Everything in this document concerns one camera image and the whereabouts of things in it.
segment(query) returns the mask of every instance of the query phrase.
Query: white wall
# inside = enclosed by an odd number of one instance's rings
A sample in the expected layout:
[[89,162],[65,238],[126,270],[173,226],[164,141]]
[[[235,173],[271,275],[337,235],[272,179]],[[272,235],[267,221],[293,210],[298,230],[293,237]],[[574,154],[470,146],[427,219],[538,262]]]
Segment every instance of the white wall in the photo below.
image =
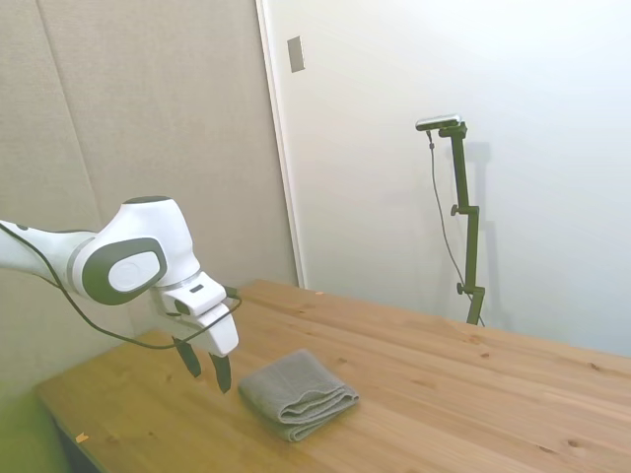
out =
[[465,319],[413,126],[459,112],[487,323],[631,355],[629,2],[262,3],[309,287]]

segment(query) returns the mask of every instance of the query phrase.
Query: towel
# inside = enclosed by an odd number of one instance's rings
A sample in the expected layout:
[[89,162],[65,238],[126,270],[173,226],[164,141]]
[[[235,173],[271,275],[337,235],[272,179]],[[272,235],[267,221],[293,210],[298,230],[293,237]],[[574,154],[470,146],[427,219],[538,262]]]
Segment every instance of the towel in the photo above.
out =
[[263,423],[287,441],[304,439],[359,400],[352,387],[307,350],[244,378],[239,393]]

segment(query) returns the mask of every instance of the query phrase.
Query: door frame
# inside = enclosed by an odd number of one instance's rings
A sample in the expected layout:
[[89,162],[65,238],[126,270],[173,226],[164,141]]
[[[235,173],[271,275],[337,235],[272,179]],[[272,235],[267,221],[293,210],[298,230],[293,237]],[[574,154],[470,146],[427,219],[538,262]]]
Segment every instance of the door frame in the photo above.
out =
[[272,107],[272,117],[274,119],[274,131],[276,133],[276,145],[278,148],[278,159],[280,162],[280,171],[283,178],[283,187],[285,189],[285,203],[287,205],[287,217],[289,219],[289,231],[294,249],[294,259],[296,261],[296,274],[298,276],[298,285],[301,288],[308,288],[309,284],[305,275],[305,265],[300,245],[300,230],[298,225],[298,216],[294,203],[295,182],[292,179],[290,153],[287,144],[283,138],[283,119],[278,104],[279,87],[274,76],[274,67],[272,59],[272,44],[269,40],[268,31],[270,30],[267,0],[256,0],[256,12],[258,15],[258,26],[260,29],[260,40],[263,49],[263,57],[265,59],[265,71],[267,74],[267,87],[269,89],[269,98]]

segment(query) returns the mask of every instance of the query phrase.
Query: tabletop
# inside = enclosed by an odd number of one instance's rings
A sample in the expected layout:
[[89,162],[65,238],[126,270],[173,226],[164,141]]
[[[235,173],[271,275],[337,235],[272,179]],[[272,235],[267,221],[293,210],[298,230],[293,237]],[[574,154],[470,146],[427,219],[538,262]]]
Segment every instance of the tabletop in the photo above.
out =
[[[223,395],[175,350],[124,344],[41,384],[104,471],[557,473],[631,471],[631,360],[436,316],[257,281],[235,312]],[[168,343],[152,331],[140,339]],[[300,348],[360,402],[286,443],[236,384]]]

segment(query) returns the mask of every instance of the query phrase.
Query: black metal stand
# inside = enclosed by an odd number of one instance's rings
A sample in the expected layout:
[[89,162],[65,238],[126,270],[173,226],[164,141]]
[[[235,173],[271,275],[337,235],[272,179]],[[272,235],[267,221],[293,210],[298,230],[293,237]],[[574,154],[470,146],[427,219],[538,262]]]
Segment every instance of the black metal stand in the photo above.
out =
[[457,283],[456,289],[458,294],[465,293],[471,296],[471,305],[469,306],[469,314],[466,318],[466,323],[477,325],[480,319],[485,290],[484,288],[476,286],[475,283],[480,208],[475,205],[469,205],[469,194],[466,185],[466,166],[464,164],[464,145],[462,144],[462,141],[466,137],[466,124],[461,122],[457,126],[441,128],[438,134],[442,138],[452,139],[457,193],[457,204],[452,207],[452,216],[455,214],[467,216],[464,286],[461,283]]

